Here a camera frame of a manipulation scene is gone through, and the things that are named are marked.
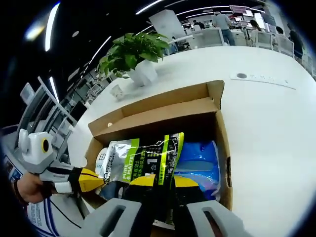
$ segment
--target desk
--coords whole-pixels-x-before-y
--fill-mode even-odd
[[[158,80],[135,88],[129,79],[113,81],[91,104],[68,140],[73,165],[92,135],[88,123],[135,101],[184,86],[225,81],[222,113],[231,150],[233,212],[254,237],[287,237],[309,208],[316,191],[316,83],[293,58],[254,47],[220,46],[164,57]],[[246,73],[288,80],[286,87],[231,80]],[[116,102],[119,84],[127,93]]]
[[[182,41],[182,40],[187,40],[187,39],[190,39],[190,38],[193,38],[193,35],[187,35],[187,36],[183,36],[183,37],[174,39],[172,41],[169,41],[168,44],[172,44],[172,43],[179,42],[179,41]]]

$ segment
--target black cable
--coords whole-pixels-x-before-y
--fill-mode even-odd
[[[72,224],[74,224],[75,226],[77,226],[78,228],[81,229],[81,226],[77,225],[75,222],[73,222],[72,220],[70,220],[57,206],[55,203],[52,202],[52,200],[49,200],[56,208],[57,210],[59,210],[59,212],[69,221],[71,222]]]
[[[93,174],[88,174],[88,173],[81,173],[80,175],[89,175],[89,176],[92,176],[92,177],[95,177],[95,178],[99,178],[99,176],[95,176]]]
[[[76,205],[77,205],[77,208],[78,208],[78,210],[80,212],[80,215],[82,216],[83,219],[85,219],[85,215],[84,215],[84,213],[82,211],[82,208],[80,206],[80,200],[79,200],[79,197],[78,197],[78,193],[74,193],[74,194],[75,194],[74,199],[76,201]]]

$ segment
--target bag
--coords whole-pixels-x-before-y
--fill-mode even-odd
[[[206,199],[219,201],[221,175],[214,141],[185,142],[174,174],[194,180]]]
[[[177,133],[161,138],[112,141],[105,156],[98,156],[96,161],[99,177],[106,183],[114,180],[130,183],[140,176],[156,174],[159,185],[170,185],[183,139],[184,133]]]

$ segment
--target human hand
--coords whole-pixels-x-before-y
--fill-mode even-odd
[[[26,172],[20,180],[17,181],[17,189],[25,202],[38,203],[47,197],[43,197],[41,190],[44,183],[40,177]]]

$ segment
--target ceiling light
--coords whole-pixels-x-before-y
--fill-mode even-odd
[[[79,31],[73,33],[73,37],[76,37],[79,34]]]
[[[254,10],[254,11],[260,11],[260,12],[262,12],[262,13],[266,13],[265,11],[258,10],[258,9],[254,9],[254,8],[249,8],[249,9]]]
[[[71,80],[71,78],[73,78],[78,72],[79,72],[80,68],[77,68],[73,73],[70,74],[70,76],[68,77],[68,81]]]
[[[54,84],[53,77],[49,78],[49,82],[50,82],[51,88],[53,88],[53,92],[54,92],[55,98],[56,98],[57,102],[59,103],[59,99],[58,99],[58,96],[57,96],[57,91],[56,91],[56,87],[55,87],[55,84]]]
[[[45,51],[49,51],[50,49],[50,38],[51,38],[51,31],[53,29],[53,23],[54,23],[54,19],[55,19],[55,15],[57,12],[57,9],[59,7],[59,3],[57,3],[53,9],[51,10],[50,14],[49,14],[49,18],[48,18],[48,23],[46,26],[46,35],[45,35]]]
[[[104,43],[100,46],[100,48],[95,52],[95,54],[93,55],[93,57],[91,58],[89,64],[92,62],[92,60],[95,58],[95,56],[97,56],[98,52],[101,50],[101,48],[106,44],[106,42],[109,41],[109,39],[111,38],[112,36],[109,36],[105,41]]]
[[[136,15],[142,13],[143,11],[146,11],[148,8],[152,7],[153,5],[155,5],[155,4],[157,4],[158,2],[161,2],[161,1],[163,1],[163,0],[157,0],[157,1],[155,1],[155,2],[153,2],[153,3],[151,3],[151,4],[149,4],[149,5],[145,6],[143,9],[139,10],[139,11],[136,13]]]
[[[33,26],[30,27],[25,34],[25,38],[27,40],[35,40],[37,38],[37,36],[40,35],[40,33],[44,30],[45,26]]]
[[[198,10],[209,9],[209,8],[218,8],[218,7],[229,7],[229,6],[207,6],[207,7],[197,8],[197,9],[193,9],[193,10],[189,10],[189,11],[184,11],[184,12],[176,14],[176,16],[179,16],[179,15],[191,12],[191,11],[198,11]]]
[[[169,5],[164,6],[164,7],[166,8],[166,7],[172,6],[172,5],[174,5],[174,4],[180,3],[180,2],[182,2],[182,1],[187,1],[187,0],[176,1],[176,2],[174,2],[174,3],[172,3],[172,4],[169,4]]]
[[[192,16],[187,16],[186,18],[190,18],[190,17],[194,17],[194,16],[200,16],[200,15],[207,15],[207,14],[214,14],[214,12],[206,12],[206,13],[201,13],[201,14],[196,14],[196,15],[192,15]]]
[[[145,29],[143,29],[141,32],[144,32],[145,30],[148,30],[150,27],[152,27],[153,25],[151,25],[151,26],[149,26],[149,27],[147,27],[147,28],[145,28]]]
[[[236,7],[244,7],[244,8],[249,8],[248,6],[236,6]]]

